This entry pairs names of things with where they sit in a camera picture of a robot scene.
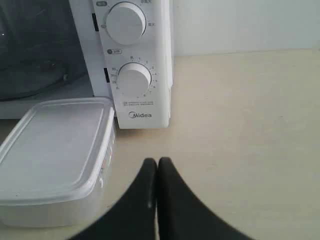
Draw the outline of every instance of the white wall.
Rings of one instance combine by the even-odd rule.
[[[320,0],[173,0],[176,55],[320,48]]]

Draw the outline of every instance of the white microwave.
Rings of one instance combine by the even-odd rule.
[[[0,119],[105,97],[122,129],[167,127],[172,11],[172,0],[0,0]]]

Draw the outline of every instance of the plastic food container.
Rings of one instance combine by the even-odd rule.
[[[115,142],[106,98],[42,102],[0,147],[0,221],[58,227],[92,220],[101,207]]]

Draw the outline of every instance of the microwave window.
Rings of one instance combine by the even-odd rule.
[[[88,74],[68,0],[0,0],[0,101]]]

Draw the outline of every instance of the control panel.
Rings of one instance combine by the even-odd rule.
[[[173,84],[170,0],[92,0],[119,126],[165,128]]]

